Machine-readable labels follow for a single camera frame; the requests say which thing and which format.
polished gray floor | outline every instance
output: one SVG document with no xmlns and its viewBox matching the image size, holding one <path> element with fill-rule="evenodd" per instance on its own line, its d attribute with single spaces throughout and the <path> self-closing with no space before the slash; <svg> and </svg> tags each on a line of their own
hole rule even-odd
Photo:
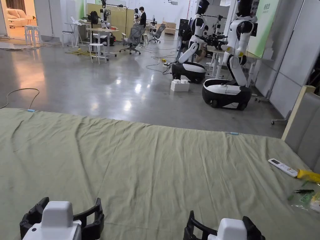
<svg viewBox="0 0 320 240">
<path fill-rule="evenodd" d="M 119 53 L 122 45 L 117 44 L 112 48 L 117 57 L 110 57 L 107 63 L 101 61 L 101 65 L 66 54 L 68 49 L 61 45 L 23 52 L 0 50 L 0 105 L 6 103 L 10 91 L 32 87 L 40 90 L 32 105 L 35 110 L 281 137 L 284 125 L 271 125 L 271 119 L 281 116 L 268 103 L 252 98 L 243 112 L 213 109 L 202 99 L 202 85 L 192 84 L 189 92 L 172 92 L 171 75 L 146 68 L 158 63 L 151 56 L 167 56 L 174 51 L 174 38 L 161 38 L 166 41 L 141 48 L 141 55 Z M 163 71 L 161 65 L 151 68 Z M 8 107 L 28 108 L 35 93 L 23 90 L 11 94 Z"/>
</svg>

remote control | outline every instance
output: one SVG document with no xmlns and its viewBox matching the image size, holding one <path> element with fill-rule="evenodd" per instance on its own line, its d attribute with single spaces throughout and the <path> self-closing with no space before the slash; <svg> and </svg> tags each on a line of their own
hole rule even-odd
<svg viewBox="0 0 320 240">
<path fill-rule="evenodd" d="M 284 171 L 286 174 L 290 175 L 291 177 L 297 177 L 298 173 L 297 171 L 294 171 L 292 168 L 288 167 L 287 165 L 279 162 L 278 160 L 272 158 L 268 160 L 269 163 L 271 163 L 272 165 L 276 166 L 277 168 L 281 169 L 282 171 Z"/>
</svg>

white foam block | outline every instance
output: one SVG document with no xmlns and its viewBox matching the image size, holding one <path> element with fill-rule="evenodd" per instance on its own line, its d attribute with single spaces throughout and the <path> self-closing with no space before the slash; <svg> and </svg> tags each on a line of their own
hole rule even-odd
<svg viewBox="0 0 320 240">
<path fill-rule="evenodd" d="M 171 82 L 171 90 L 174 92 L 187 92 L 189 91 L 190 83 L 188 80 L 173 80 Z"/>
</svg>

office chair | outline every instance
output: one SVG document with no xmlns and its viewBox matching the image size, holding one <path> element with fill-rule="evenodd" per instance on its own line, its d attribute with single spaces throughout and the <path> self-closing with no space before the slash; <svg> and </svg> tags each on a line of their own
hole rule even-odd
<svg viewBox="0 0 320 240">
<path fill-rule="evenodd" d="M 157 38 L 160 38 L 163 30 L 165 30 L 166 26 L 164 23 L 161 24 L 161 26 L 158 28 L 158 30 L 156 31 L 156 33 L 152 33 L 153 39 L 149 40 L 149 42 L 154 41 L 154 42 L 159 42 L 161 43 L 160 40 L 158 40 Z"/>
<path fill-rule="evenodd" d="M 140 39 L 144 31 L 145 31 L 145 28 L 143 25 L 133 25 L 128 38 L 125 38 L 126 34 L 121 33 L 123 46 L 126 44 L 129 47 L 121 49 L 119 52 L 121 52 L 122 50 L 123 51 L 129 50 L 130 54 L 132 54 L 131 51 L 135 51 L 135 52 L 138 52 L 140 55 L 141 52 L 136 50 L 136 47 L 140 44 Z"/>
</svg>

green bed sheet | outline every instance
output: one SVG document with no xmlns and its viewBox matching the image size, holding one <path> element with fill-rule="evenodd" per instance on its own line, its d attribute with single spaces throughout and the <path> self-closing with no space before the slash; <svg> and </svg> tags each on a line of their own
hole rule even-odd
<svg viewBox="0 0 320 240">
<path fill-rule="evenodd" d="M 266 239 L 319 239 L 320 218 L 286 200 L 299 180 L 268 163 L 306 168 L 280 139 L 8 108 L 0 156 L 1 239 L 46 196 L 74 214 L 100 197 L 105 240 L 182 240 L 190 210 L 214 229 L 246 215 Z"/>
</svg>

